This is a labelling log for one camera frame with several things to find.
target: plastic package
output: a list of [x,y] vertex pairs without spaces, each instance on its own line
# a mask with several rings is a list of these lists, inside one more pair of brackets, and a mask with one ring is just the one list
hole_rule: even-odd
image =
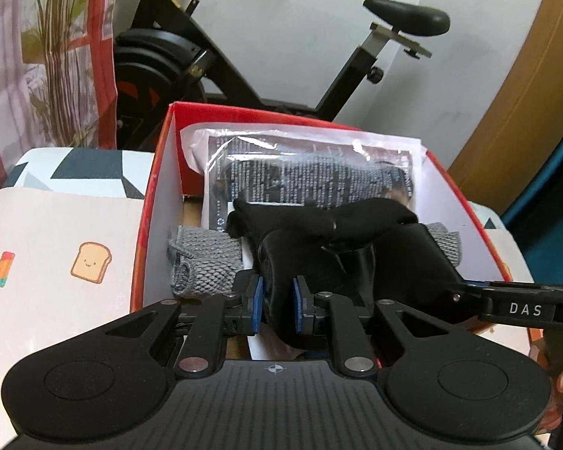
[[181,131],[205,177],[202,226],[222,230],[235,198],[329,208],[372,197],[413,207],[425,151],[418,139],[279,124],[197,124]]

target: gray knitted fabric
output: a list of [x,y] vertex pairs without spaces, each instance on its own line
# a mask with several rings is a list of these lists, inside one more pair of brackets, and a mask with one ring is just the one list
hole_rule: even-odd
[[169,239],[167,253],[173,264],[174,297],[227,293],[236,273],[243,269],[240,242],[216,230],[179,226]]
[[458,231],[449,231],[442,223],[430,223],[426,227],[450,263],[455,267],[461,264],[461,234]]

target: bike seat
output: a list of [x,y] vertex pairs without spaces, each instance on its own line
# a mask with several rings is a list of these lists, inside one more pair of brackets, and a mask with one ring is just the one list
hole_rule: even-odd
[[396,32],[432,37],[442,35],[450,28],[449,15],[437,8],[394,0],[365,0],[363,6],[392,25]]

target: wooden door frame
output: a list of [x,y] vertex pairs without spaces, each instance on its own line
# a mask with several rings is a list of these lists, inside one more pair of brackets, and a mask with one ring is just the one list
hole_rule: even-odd
[[511,71],[450,166],[465,196],[499,214],[563,137],[563,0],[542,0]]

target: popsicle sticker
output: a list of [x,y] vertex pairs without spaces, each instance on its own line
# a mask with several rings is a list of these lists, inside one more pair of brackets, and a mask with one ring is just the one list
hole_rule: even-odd
[[0,258],[0,288],[6,285],[8,272],[11,270],[12,260],[15,254],[12,252],[3,252]]

